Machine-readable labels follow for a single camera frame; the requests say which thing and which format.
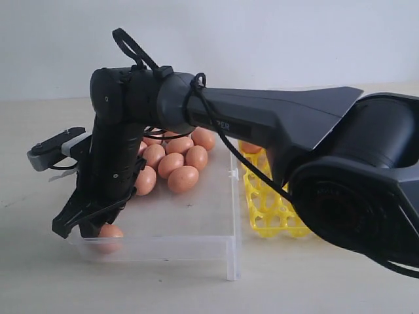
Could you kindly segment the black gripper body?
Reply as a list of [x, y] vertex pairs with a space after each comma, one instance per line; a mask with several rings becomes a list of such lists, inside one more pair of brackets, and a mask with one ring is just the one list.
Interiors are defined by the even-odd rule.
[[89, 155], [79, 167], [77, 182], [90, 201], [107, 205], [128, 195], [144, 129], [135, 122], [94, 122]]

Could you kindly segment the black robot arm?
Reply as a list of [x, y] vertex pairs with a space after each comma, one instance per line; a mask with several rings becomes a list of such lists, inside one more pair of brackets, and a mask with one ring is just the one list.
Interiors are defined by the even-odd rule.
[[208, 88], [171, 67], [101, 68], [90, 79], [92, 140], [74, 193], [52, 221], [67, 237], [113, 222], [134, 193], [146, 127], [216, 131], [266, 150], [271, 178], [323, 240], [418, 277], [418, 98], [352, 87]]

